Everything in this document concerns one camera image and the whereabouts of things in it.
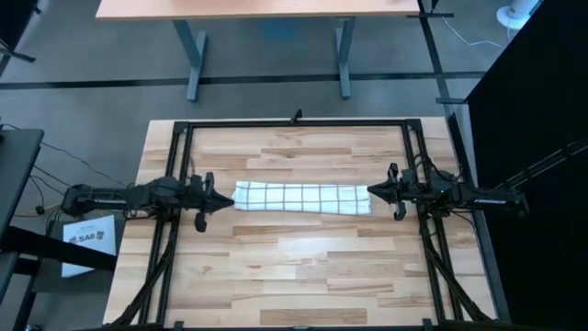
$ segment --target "wooden tabletop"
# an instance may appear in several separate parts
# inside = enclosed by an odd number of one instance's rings
[[[422,122],[435,164],[457,173],[445,119]],[[151,122],[138,183],[164,175],[173,125]],[[195,172],[212,171],[225,196],[237,180],[371,185],[386,179],[390,162],[407,166],[400,128],[384,126],[197,129],[191,156]],[[205,234],[194,228],[196,212],[182,211],[166,326],[176,320],[186,327],[435,320],[415,210],[409,204],[407,209],[404,221],[395,222],[394,207],[375,198],[372,214],[363,216],[227,208],[208,218]],[[458,281],[494,317],[471,225],[457,217],[444,223]],[[154,222],[128,222],[105,323],[121,314],[143,284],[153,229]],[[447,286],[441,285],[451,316]]]
[[[414,15],[416,0],[102,0],[103,19]]]

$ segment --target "black metal frame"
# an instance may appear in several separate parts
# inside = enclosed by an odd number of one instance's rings
[[[180,136],[184,134],[186,136],[182,158],[180,161],[180,172],[179,172],[179,179],[186,180],[187,179],[187,172],[188,166],[190,163],[190,151],[192,147],[192,141],[194,137],[194,130],[202,129],[202,128],[248,128],[248,127],[255,127],[255,128],[267,128],[267,127],[342,127],[342,126],[394,126],[400,127],[402,131],[402,137],[404,142],[404,148],[406,151],[406,157],[408,159],[409,167],[412,169],[416,168],[415,164],[415,152],[413,150],[413,144],[411,135],[413,134],[416,137],[417,146],[418,146],[418,154],[427,156],[426,145],[424,141],[424,133],[423,127],[421,124],[421,120],[419,119],[407,119],[407,120],[314,120],[314,119],[303,119],[301,111],[297,111],[296,114],[290,120],[243,120],[243,121],[196,121],[196,122],[187,122],[187,121],[178,121],[174,125],[172,140],[170,143],[170,150],[168,155],[168,160],[165,168],[165,175],[172,176],[175,168],[175,160],[178,153],[178,145]],[[430,174],[431,174],[431,167],[429,165],[424,166],[424,174],[427,182],[430,181]],[[418,220],[420,224],[420,235],[422,237],[423,248],[425,251],[425,261],[428,270],[428,277],[429,282],[431,284],[432,295],[433,295],[433,302],[435,307],[435,314],[436,319],[439,322],[446,321],[446,314],[443,305],[443,299],[440,291],[440,284],[439,279],[437,277],[437,271],[441,273],[444,279],[447,280],[449,285],[449,295],[452,303],[452,310],[455,320],[463,321],[463,313],[461,311],[461,304],[466,307],[468,312],[474,311],[477,313],[476,310],[478,309],[473,301],[468,297],[468,295],[461,289],[457,281],[453,276],[453,268],[451,266],[451,258],[449,255],[449,249],[447,244],[447,239],[445,238],[445,229],[441,220],[434,220],[435,221],[435,230],[437,233],[437,238],[439,248],[441,251],[441,255],[435,251],[433,246],[433,241],[431,239],[431,234],[429,232],[428,223],[427,223],[427,215],[424,213],[424,209],[421,208],[420,204],[417,204],[418,210]],[[147,268],[147,275],[146,280],[153,280],[153,271],[155,269],[155,265],[157,264],[159,251],[161,248],[161,241],[162,235],[164,232],[164,223],[170,222],[171,223],[171,231],[169,234],[168,243],[171,248],[171,263],[165,268],[164,271],[164,279],[162,281],[162,287],[160,289],[160,298],[158,302],[158,309],[156,314],[155,323],[157,325],[163,325],[165,322],[165,312],[167,309],[167,302],[169,299],[169,291],[171,286],[171,278],[173,272],[173,258],[175,252],[175,246],[177,243],[177,234],[178,234],[178,226],[180,221],[180,213],[181,210],[176,209],[170,211],[169,217],[167,219],[159,219],[157,220],[157,224],[155,226],[155,230],[153,233],[153,244],[151,248],[151,254],[149,258],[149,265]],[[148,312],[150,306],[150,298],[151,295],[147,296],[147,300],[145,300],[141,307],[141,312],[139,315],[139,325],[146,325],[148,322]],[[484,318],[477,318],[477,316],[472,316],[474,320],[485,320]],[[394,326],[394,329],[406,329],[406,330],[422,330],[423,325],[414,325],[414,326]],[[336,330],[336,329],[351,329],[352,327],[313,327],[312,329],[329,329],[329,330]],[[363,326],[363,327],[353,327],[354,329],[377,329],[377,327],[373,326]],[[199,328],[184,328],[179,326],[179,330],[196,330]],[[235,331],[244,331],[246,329],[252,328],[230,328],[231,330]],[[291,330],[291,328],[282,328],[282,327],[270,327],[271,330]]]

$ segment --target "wood plank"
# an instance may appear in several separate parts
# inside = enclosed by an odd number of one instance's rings
[[[102,0],[99,19],[191,19],[418,14],[415,0]]]
[[[445,120],[422,123],[435,163],[457,171]],[[151,122],[138,183],[164,174],[172,127],[172,121]],[[238,180],[380,183],[390,162],[406,166],[403,148],[394,127],[199,129],[191,156],[194,172],[212,171],[217,190],[230,196]],[[329,158],[347,165],[324,161]],[[434,317],[414,206],[407,204],[406,218],[395,222],[394,206],[371,202],[372,213],[361,216],[225,209],[208,217],[205,234],[194,229],[197,211],[182,211],[165,326],[175,320],[186,327],[419,325]],[[455,216],[444,224],[458,281],[494,317],[471,225]],[[154,225],[127,223],[105,322],[118,317],[143,284]],[[166,225],[162,250],[168,232]],[[441,287],[448,305],[443,281]]]
[[[364,325],[366,309],[267,309],[261,325]]]

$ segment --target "white checkered towel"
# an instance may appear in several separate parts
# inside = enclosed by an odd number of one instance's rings
[[[371,213],[368,187],[327,184],[237,182],[232,194],[242,211],[309,211],[348,215]]]

